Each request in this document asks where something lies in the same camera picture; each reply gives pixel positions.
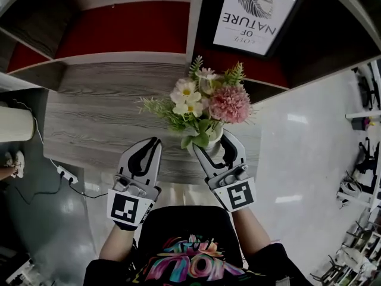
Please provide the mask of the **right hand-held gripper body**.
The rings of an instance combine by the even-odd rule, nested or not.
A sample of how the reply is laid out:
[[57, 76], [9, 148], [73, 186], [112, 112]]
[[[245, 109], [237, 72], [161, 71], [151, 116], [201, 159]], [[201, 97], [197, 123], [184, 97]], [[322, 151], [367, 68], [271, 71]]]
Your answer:
[[211, 192], [228, 212], [238, 211], [256, 202], [255, 181], [247, 170], [247, 164], [240, 164], [220, 175], [205, 179]]

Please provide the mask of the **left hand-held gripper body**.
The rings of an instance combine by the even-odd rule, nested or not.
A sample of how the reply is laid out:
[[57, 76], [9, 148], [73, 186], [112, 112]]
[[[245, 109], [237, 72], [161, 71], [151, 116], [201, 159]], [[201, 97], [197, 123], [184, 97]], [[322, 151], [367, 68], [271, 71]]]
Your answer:
[[114, 186], [107, 194], [107, 218], [139, 226], [144, 223], [160, 194], [158, 186], [147, 186], [117, 174]]

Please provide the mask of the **white ceramic vase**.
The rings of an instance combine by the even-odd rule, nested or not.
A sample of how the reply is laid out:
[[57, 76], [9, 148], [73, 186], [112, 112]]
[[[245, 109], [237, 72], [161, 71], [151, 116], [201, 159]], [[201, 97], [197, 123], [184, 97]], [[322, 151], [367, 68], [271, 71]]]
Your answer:
[[201, 145], [204, 146], [204, 151], [212, 158], [219, 152], [222, 135], [223, 124], [214, 122], [208, 127], [202, 128], [201, 131], [192, 128], [191, 133], [182, 138], [180, 146], [187, 149], [190, 156], [196, 159], [197, 156], [193, 150], [193, 143], [195, 141], [201, 142]]

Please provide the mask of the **pink and white artificial flowers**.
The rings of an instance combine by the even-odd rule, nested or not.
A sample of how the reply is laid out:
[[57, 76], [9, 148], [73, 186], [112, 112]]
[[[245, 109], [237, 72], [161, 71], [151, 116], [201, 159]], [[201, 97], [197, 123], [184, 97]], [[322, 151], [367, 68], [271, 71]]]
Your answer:
[[242, 63], [223, 74], [203, 66], [197, 56], [186, 77], [177, 80], [165, 98], [143, 98], [140, 111], [148, 111], [167, 122], [169, 128], [183, 134], [181, 148], [195, 144], [207, 148], [220, 140], [225, 124], [240, 124], [251, 114], [251, 101], [243, 80]]

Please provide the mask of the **person's right forearm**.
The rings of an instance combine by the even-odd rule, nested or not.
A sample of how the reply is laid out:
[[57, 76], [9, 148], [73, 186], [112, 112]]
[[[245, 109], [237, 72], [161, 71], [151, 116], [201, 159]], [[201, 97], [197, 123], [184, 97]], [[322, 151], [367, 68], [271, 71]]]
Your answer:
[[233, 212], [232, 219], [246, 261], [271, 244], [269, 235], [248, 207]]

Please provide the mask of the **person's left forearm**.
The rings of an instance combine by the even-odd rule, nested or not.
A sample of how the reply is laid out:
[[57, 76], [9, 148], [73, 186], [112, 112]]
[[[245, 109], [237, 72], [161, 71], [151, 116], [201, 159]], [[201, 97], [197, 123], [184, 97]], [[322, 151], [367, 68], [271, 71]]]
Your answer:
[[99, 259], [121, 262], [126, 259], [132, 251], [134, 231], [122, 230], [114, 225], [108, 238], [101, 248]]

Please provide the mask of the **grey wooden shelf desk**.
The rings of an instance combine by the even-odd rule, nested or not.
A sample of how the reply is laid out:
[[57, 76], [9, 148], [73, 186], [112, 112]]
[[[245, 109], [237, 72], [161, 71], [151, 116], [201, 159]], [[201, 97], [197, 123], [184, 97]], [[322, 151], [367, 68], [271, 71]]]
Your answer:
[[[328, 80], [338, 81], [338, 75], [351, 69], [313, 81], [298, 88], [256, 104], [267, 103], [286, 95], [294, 95], [303, 87]], [[89, 74], [90, 65], [81, 64], [70, 75], [68, 87], [55, 92], [48, 91], [43, 126], [44, 156], [56, 161], [112, 172], [120, 154], [134, 142], [150, 136], [159, 137], [164, 144], [164, 157], [160, 179], [167, 182], [202, 183], [199, 165], [180, 147], [181, 136], [171, 133], [159, 118], [142, 113], [138, 103], [141, 97], [166, 96], [180, 76], [165, 75], [160, 80], [152, 76], [134, 78], [117, 74], [109, 84], [101, 82], [100, 76], [92, 76], [84, 83], [79, 75]], [[0, 88], [0, 92], [11, 91]]]

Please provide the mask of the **wooden shelf unit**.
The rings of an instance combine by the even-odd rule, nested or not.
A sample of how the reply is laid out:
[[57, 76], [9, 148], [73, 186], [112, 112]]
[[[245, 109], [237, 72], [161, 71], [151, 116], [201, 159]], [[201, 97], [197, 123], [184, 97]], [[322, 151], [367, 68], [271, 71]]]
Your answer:
[[109, 84], [186, 73], [201, 56], [222, 73], [242, 63], [253, 102], [381, 58], [381, 0], [303, 0], [274, 55], [262, 60], [207, 48], [203, 0], [0, 0], [0, 74], [15, 84], [63, 92], [81, 64]]

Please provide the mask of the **white table with equipment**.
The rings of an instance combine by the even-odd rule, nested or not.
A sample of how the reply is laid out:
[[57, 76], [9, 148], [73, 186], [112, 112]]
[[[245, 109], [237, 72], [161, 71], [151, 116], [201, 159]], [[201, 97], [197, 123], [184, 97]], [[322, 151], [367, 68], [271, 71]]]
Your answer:
[[[369, 119], [372, 117], [372, 119], [376, 122], [379, 119], [379, 122], [381, 122], [381, 72], [379, 70], [379, 66], [381, 66], [381, 60], [378, 61], [372, 61], [370, 63], [370, 72], [371, 72], [371, 78], [372, 82], [376, 85], [376, 101], [377, 101], [377, 108], [378, 110], [370, 110], [370, 111], [363, 111], [360, 113], [352, 113], [352, 114], [346, 114], [345, 118], [347, 120], [360, 120], [361, 118], [368, 117]], [[381, 192], [381, 136], [379, 138], [380, 146], [379, 151], [377, 153], [377, 166], [376, 166], [376, 182], [375, 182], [375, 188], [372, 190], [372, 195], [370, 197], [370, 201], [365, 202], [365, 205], [370, 208], [370, 211], [372, 212], [380, 203], [381, 203], [381, 195], [379, 197], [379, 194]]]

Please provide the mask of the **black wristband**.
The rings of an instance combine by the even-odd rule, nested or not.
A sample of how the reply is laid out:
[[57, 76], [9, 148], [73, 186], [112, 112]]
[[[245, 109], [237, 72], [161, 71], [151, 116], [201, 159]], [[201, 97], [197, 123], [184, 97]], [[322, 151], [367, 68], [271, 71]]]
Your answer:
[[135, 231], [138, 227], [133, 225], [128, 225], [123, 222], [114, 221], [114, 223], [123, 231]]

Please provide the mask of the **white power strip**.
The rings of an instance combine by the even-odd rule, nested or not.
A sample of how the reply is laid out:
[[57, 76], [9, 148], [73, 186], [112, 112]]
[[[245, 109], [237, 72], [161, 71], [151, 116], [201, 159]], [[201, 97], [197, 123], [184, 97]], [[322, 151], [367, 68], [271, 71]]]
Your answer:
[[71, 172], [69, 172], [67, 169], [63, 168], [62, 166], [57, 167], [57, 173], [62, 177], [68, 180], [71, 184], [78, 183], [78, 178]]

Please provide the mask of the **person's black printed t-shirt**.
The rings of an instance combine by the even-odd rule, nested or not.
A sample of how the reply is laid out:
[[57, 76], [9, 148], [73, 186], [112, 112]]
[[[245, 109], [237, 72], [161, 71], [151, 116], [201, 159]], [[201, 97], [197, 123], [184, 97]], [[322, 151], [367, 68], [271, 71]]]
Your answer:
[[83, 286], [312, 286], [273, 243], [248, 261], [232, 213], [217, 206], [168, 206], [145, 219], [131, 254], [121, 262], [97, 258]]

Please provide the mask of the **large white ribbed cylinder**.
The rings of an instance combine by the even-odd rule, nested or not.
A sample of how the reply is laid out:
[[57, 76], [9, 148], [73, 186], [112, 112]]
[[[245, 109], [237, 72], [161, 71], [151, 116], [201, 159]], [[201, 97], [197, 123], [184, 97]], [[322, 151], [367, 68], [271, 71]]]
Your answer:
[[34, 132], [35, 120], [29, 110], [0, 107], [0, 142], [28, 141]]

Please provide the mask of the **group of black metal chairs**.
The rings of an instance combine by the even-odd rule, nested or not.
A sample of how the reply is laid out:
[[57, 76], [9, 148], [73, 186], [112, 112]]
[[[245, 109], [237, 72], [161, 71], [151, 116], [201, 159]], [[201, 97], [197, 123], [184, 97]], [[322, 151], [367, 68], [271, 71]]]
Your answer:
[[381, 285], [381, 225], [356, 221], [337, 252], [308, 278], [315, 286]]

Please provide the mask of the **black office chair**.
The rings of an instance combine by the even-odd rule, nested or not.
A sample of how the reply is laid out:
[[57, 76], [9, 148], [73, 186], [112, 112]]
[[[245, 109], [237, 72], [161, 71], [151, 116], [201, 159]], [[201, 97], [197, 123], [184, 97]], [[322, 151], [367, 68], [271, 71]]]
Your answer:
[[362, 174], [365, 174], [367, 170], [371, 170], [373, 172], [373, 175], [375, 176], [377, 163], [378, 163], [380, 143], [379, 142], [377, 143], [376, 150], [374, 154], [371, 156], [369, 138], [366, 138], [365, 142], [367, 143], [367, 147], [362, 142], [359, 143], [359, 148], [364, 153], [364, 160], [361, 163], [356, 164], [355, 168]]

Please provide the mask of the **black framed leaf print picture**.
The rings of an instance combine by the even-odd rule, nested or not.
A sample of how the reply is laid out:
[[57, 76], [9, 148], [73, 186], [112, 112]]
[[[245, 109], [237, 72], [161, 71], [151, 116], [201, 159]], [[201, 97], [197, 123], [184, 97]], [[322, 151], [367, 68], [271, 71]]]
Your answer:
[[200, 38], [207, 48], [270, 59], [303, 0], [203, 0]]

